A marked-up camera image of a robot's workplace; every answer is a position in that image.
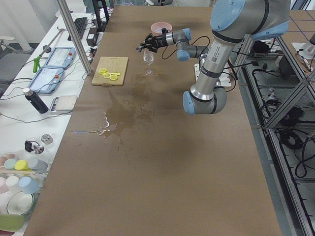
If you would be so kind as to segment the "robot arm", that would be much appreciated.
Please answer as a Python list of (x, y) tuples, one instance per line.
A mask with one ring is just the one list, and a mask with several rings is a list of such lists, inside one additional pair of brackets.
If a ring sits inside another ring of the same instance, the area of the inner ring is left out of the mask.
[(264, 40), (283, 35), (289, 27), (288, 0), (219, 0), (213, 8), (210, 26), (213, 42), (208, 46), (190, 45), (189, 28), (160, 36), (149, 34), (137, 51), (176, 45), (179, 61), (199, 60), (200, 74), (189, 91), (183, 94), (187, 114), (216, 114), (226, 105), (227, 96), (219, 77), (236, 44), (249, 34), (252, 40)]

